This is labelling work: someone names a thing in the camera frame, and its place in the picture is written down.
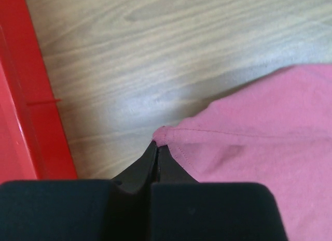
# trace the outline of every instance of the red tray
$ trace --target red tray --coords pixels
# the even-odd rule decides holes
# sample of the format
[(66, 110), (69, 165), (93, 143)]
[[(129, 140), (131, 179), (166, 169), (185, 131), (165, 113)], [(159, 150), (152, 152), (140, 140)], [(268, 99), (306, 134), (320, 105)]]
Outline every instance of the red tray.
[(0, 183), (76, 179), (25, 0), (0, 0)]

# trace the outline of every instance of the wood grain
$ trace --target wood grain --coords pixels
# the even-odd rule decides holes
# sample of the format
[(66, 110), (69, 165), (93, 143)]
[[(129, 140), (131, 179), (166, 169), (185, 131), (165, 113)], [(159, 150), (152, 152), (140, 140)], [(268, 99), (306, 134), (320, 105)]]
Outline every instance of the wood grain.
[(162, 125), (294, 63), (332, 61), (332, 0), (27, 0), (73, 159), (111, 178)]

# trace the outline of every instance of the red box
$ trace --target red box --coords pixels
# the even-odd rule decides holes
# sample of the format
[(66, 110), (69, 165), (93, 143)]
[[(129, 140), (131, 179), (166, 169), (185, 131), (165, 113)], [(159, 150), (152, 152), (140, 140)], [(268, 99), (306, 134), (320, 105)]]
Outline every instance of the red box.
[(25, 0), (0, 0), (0, 183), (76, 179)]

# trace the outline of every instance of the towel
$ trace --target towel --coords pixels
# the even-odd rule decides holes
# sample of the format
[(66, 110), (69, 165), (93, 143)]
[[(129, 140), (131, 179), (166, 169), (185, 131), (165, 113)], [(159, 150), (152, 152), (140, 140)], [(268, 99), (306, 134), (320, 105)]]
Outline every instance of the towel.
[(290, 241), (332, 240), (332, 65), (278, 70), (153, 139), (199, 182), (267, 186)]

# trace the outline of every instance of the wooden table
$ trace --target wooden table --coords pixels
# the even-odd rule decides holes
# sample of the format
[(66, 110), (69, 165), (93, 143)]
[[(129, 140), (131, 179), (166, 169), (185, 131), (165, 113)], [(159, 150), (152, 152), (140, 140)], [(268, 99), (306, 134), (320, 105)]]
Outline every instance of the wooden table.
[(332, 0), (27, 0), (73, 159), (111, 178), (162, 125), (294, 63), (332, 61)]

